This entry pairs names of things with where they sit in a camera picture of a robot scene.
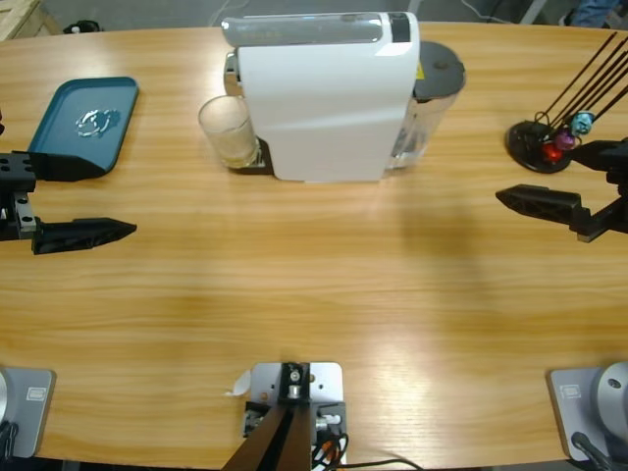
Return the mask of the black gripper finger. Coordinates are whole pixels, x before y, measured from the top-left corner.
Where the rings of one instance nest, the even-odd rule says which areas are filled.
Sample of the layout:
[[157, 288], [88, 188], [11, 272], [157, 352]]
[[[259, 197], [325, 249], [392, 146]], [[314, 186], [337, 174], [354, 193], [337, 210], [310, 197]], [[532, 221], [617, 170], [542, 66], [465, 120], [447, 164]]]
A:
[[65, 223], [37, 223], [31, 241], [34, 255], [79, 251], [111, 243], [133, 234], [137, 225], [111, 219], [74, 219]]
[[592, 228], [591, 212], [582, 205], [579, 193], [518, 184], [497, 191], [496, 198], [518, 214], [562, 224], [573, 232], [588, 232]]
[[595, 140], [571, 151], [571, 160], [600, 172], [627, 172], [627, 139]]
[[77, 182], [98, 179], [107, 174], [105, 168], [75, 155], [38, 152], [29, 152], [27, 155], [40, 181]]

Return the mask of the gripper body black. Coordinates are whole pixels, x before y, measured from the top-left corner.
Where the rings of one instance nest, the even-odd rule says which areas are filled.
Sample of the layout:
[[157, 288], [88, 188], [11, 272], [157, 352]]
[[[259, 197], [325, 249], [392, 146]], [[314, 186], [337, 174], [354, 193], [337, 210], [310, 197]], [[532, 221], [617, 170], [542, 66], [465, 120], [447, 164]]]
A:
[[1, 240], [33, 238], [37, 219], [29, 197], [36, 176], [29, 158], [19, 153], [1, 154]]
[[591, 217], [585, 230], [577, 235], [579, 241], [589, 243], [607, 232], [627, 234], [627, 173], [609, 171], [606, 181], [617, 185], [619, 196]]

